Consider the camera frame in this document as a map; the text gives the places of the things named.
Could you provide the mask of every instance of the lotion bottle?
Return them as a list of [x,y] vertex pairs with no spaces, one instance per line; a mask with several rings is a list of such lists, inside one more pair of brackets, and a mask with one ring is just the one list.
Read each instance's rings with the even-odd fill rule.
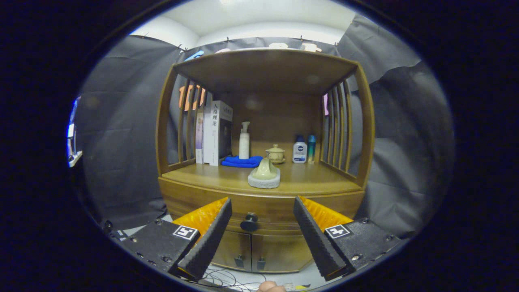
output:
[[313,163],[313,160],[316,156],[316,137],[314,135],[308,136],[308,156],[306,160],[308,163]]
[[247,133],[249,124],[250,122],[241,123],[240,146],[238,150],[239,159],[249,159],[250,134]]
[[296,142],[294,143],[294,148],[292,149],[292,162],[305,163],[307,154],[306,151],[307,147],[305,139],[303,139],[302,135],[297,135]]

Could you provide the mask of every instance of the cabinet door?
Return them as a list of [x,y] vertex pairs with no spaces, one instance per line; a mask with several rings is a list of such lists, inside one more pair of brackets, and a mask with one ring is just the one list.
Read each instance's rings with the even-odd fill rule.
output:
[[250,272],[251,235],[225,231],[212,263],[229,269]]
[[298,272],[312,261],[302,235],[252,235],[252,271]]

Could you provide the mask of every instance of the door handle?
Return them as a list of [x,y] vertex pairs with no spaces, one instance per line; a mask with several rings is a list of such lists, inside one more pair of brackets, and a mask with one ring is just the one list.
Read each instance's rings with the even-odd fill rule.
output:
[[245,267],[243,265],[243,256],[242,255],[238,255],[237,258],[234,258],[234,263],[236,264],[236,266],[238,268],[244,268]]
[[265,269],[265,264],[266,264],[266,263],[267,263],[267,262],[265,261],[265,259],[264,259],[263,257],[259,258],[259,261],[258,261],[258,263],[257,263],[257,269],[258,269],[259,271],[264,270],[264,269]]
[[254,232],[258,229],[258,223],[256,223],[257,221],[258,216],[256,216],[254,213],[249,212],[245,216],[245,221],[242,221],[240,223],[240,227],[245,231]]

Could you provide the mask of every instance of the pink object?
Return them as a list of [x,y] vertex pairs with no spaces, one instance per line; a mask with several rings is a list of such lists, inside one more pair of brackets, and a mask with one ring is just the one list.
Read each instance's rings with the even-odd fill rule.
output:
[[328,112],[328,94],[325,94],[323,96],[323,100],[324,100],[324,115],[327,116],[329,114],[329,112]]

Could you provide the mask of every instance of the white ceiling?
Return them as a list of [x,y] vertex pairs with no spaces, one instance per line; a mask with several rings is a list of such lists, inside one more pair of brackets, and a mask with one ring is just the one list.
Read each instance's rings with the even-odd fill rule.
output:
[[302,22],[346,31],[354,12],[331,0],[192,0],[161,16],[199,36],[257,22]]

